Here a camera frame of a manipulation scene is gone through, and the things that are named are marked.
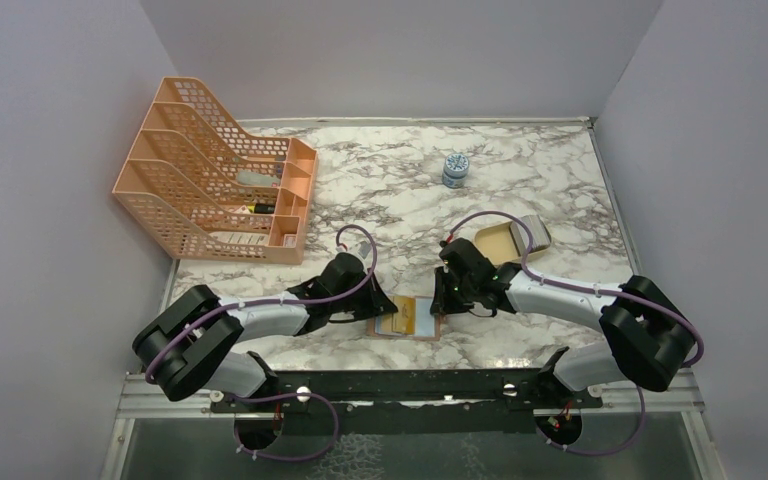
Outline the tan leather card holder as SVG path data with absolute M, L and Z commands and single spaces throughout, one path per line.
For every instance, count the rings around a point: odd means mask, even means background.
M 436 341 L 445 317 L 431 313 L 431 297 L 392 295 L 397 311 L 367 321 L 367 335 L 374 338 Z

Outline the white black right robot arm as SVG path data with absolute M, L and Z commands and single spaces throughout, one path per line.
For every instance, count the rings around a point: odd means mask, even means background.
M 560 407 L 590 386 L 628 380 L 665 391 L 676 373 L 701 357 L 698 332 L 648 278 L 586 284 L 546 276 L 515 262 L 495 266 L 470 241 L 441 244 L 433 314 L 466 313 L 480 305 L 492 314 L 539 314 L 590 328 L 600 342 L 558 349 L 537 374 L 536 394 Z

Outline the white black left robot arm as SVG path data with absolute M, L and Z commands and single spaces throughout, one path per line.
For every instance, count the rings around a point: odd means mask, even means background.
M 354 322 L 397 310 L 357 256 L 339 253 L 320 275 L 277 295 L 233 300 L 192 287 L 137 334 L 132 350 L 147 382 L 172 402 L 207 389 L 258 411 L 273 401 L 277 376 L 259 354 L 233 352 L 236 344 L 306 335 L 334 316 Z

